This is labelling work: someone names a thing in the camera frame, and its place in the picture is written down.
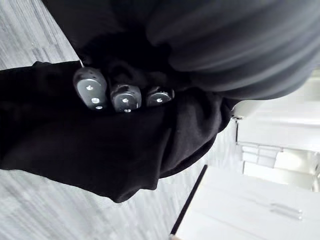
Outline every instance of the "black cloth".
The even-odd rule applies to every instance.
[[[79,67],[65,62],[0,72],[1,169],[122,202],[192,165],[230,120],[234,102],[197,88],[128,114],[91,111],[73,87]]]
[[[175,99],[130,114],[87,109],[79,62],[0,72],[0,168],[123,202],[201,158],[239,100],[301,86],[319,60],[318,0],[44,0],[83,62]]]
[[[132,66],[146,66],[158,57],[140,50],[138,38],[110,41],[141,33],[175,71],[188,73],[186,85],[229,99],[285,96],[320,62],[319,0],[43,2],[85,62],[116,52]]]

